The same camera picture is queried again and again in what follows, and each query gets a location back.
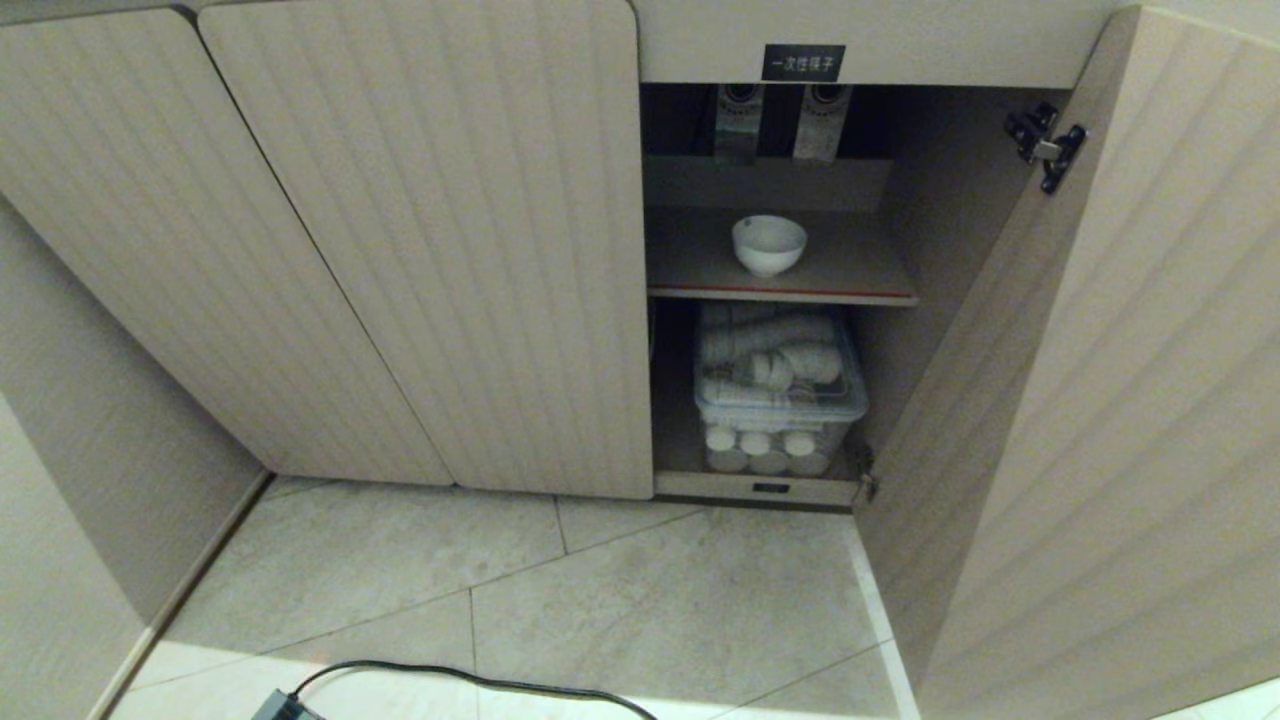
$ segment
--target gray tile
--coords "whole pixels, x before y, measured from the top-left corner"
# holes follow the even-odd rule
[[[709,510],[475,588],[479,671],[607,689],[664,720],[722,714],[876,644],[851,532]]]
[[[570,552],[577,552],[636,530],[660,525],[701,510],[696,505],[559,497],[561,528]]]
[[[268,500],[285,497],[296,492],[305,492],[337,482],[338,480],[333,478],[294,478],[292,475],[280,475],[271,480],[271,484],[266,486],[266,492],[262,493],[261,500],[265,502]]]
[[[471,609],[466,592],[306,641],[270,655],[125,693],[111,720],[248,720],[273,689],[342,660],[378,659],[471,669]],[[326,717],[476,716],[475,688],[433,675],[337,673],[302,693]]]
[[[719,720],[872,719],[899,719],[893,687],[878,647],[719,717]]]
[[[333,483],[260,503],[134,687],[442,597],[563,553],[549,497]],[[193,647],[212,652],[195,652]]]

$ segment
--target black label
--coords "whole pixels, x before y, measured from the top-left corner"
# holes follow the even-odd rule
[[[836,82],[844,45],[765,45],[763,81]]]

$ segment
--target clear plastic container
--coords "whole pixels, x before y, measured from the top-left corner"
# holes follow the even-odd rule
[[[867,387],[849,331],[824,309],[705,302],[694,393],[708,468],[819,477],[849,427],[867,414]]]

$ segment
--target power cord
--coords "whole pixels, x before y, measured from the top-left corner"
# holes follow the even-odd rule
[[[387,662],[384,660],[348,660],[346,662],[338,662],[330,665],[324,670],[312,674],[306,680],[289,693],[289,700],[297,702],[298,693],[301,693],[307,685],[319,680],[320,678],[328,675],[329,673],[337,673],[339,670],[351,670],[355,667],[372,667],[378,670],[396,670],[399,673],[435,673],[438,675],[448,675],[451,678],[457,678],[460,680],[467,680],[481,688],[488,688],[490,691],[509,691],[530,694],[541,694],[548,697],[561,697],[566,700],[595,700],[602,702],[612,702],[614,705],[621,705],[631,712],[635,712],[645,720],[658,720],[648,710],[640,707],[639,705],[631,702],[630,700],[618,697],[613,693],[607,693],[604,691],[584,691],[579,688],[562,688],[557,685],[539,685],[535,683],[517,683],[513,680],[492,680],[489,678],[481,678],[480,675],[472,675],[465,670],[457,670],[454,667],[445,667],[443,665],[406,665],[402,662]]]

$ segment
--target wood grain cabinet door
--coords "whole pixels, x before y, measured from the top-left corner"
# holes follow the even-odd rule
[[[653,493],[623,0],[314,0],[200,29],[458,483]]]
[[[0,191],[262,464],[452,483],[187,18],[0,28]]]
[[[1146,719],[1280,667],[1280,50],[1117,14],[858,507],[925,717]]]

